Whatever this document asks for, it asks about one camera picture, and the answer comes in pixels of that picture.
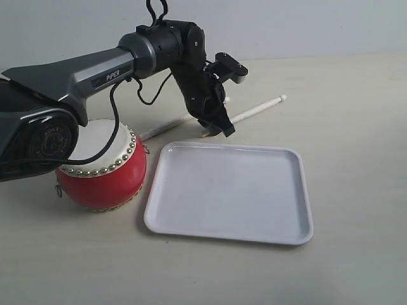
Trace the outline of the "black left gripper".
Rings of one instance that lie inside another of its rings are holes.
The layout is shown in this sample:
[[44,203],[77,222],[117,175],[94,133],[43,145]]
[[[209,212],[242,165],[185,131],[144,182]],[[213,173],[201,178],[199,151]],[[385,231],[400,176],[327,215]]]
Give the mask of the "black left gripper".
[[188,112],[204,128],[204,134],[225,137],[235,132],[221,96],[216,79],[205,70],[205,64],[196,68],[192,64],[174,64],[174,79],[184,97]]

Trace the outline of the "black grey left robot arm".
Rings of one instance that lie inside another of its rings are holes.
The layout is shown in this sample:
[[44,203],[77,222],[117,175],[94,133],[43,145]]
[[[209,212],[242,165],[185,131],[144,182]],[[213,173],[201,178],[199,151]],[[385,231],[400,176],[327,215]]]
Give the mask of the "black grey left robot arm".
[[124,81],[141,82],[169,70],[188,112],[213,134],[231,135],[223,82],[239,82],[227,54],[208,62],[204,31],[195,23],[161,20],[140,25],[118,46],[41,65],[14,67],[1,76],[1,180],[76,165],[71,154],[88,124],[86,101]]

